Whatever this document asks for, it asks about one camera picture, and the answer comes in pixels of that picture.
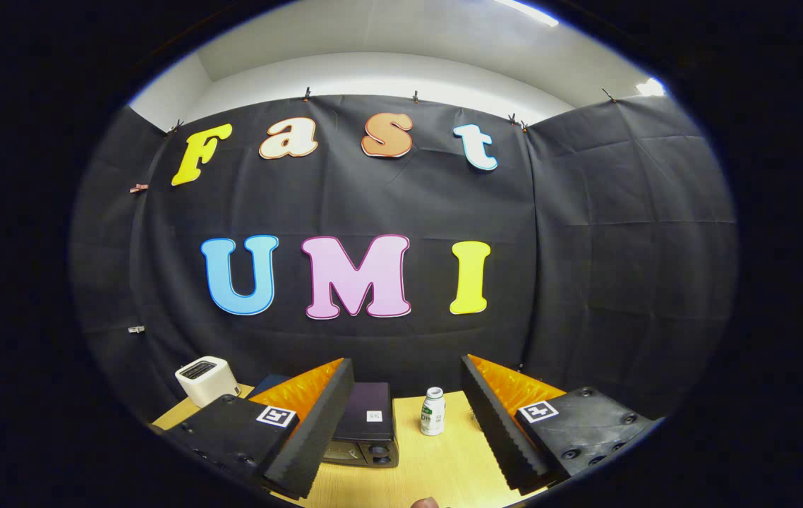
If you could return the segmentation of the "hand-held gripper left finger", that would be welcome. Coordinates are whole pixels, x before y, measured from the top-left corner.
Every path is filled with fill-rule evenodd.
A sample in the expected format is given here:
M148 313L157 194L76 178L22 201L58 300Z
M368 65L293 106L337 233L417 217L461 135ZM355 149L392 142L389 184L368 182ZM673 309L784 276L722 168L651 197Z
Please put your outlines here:
M307 497L354 385L351 359L330 361L250 399L224 394L162 438L247 488Z

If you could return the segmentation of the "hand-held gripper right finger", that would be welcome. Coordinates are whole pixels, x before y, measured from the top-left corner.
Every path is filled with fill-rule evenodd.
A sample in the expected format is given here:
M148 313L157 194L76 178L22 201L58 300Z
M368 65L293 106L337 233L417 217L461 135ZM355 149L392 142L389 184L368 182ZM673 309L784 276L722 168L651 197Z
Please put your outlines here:
M563 392L476 355L461 386L509 488L533 492L596 468L659 421L601 390Z

